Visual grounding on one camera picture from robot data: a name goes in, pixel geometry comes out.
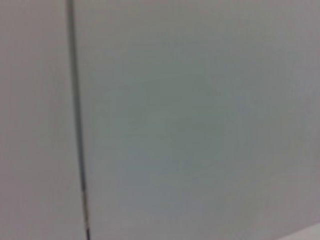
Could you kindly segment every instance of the dark vertical line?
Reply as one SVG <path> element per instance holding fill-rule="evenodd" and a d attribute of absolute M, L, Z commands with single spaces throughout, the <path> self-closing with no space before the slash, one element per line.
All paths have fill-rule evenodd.
<path fill-rule="evenodd" d="M 67 14 L 67 33 L 69 43 L 69 57 L 71 67 L 71 80 L 73 88 L 73 105 L 75 119 L 75 134 L 78 151 L 78 162 L 80 171 L 80 183 L 82 191 L 83 215 L 85 221 L 86 239 L 90 240 L 89 212 L 88 212 L 88 195 L 85 171 L 85 153 L 83 139 L 83 123 L 81 112 L 81 92 L 79 83 L 79 67 L 77 54 L 77 36 L 76 36 L 76 20 L 75 20 L 75 2 L 74 0 L 66 0 Z"/>

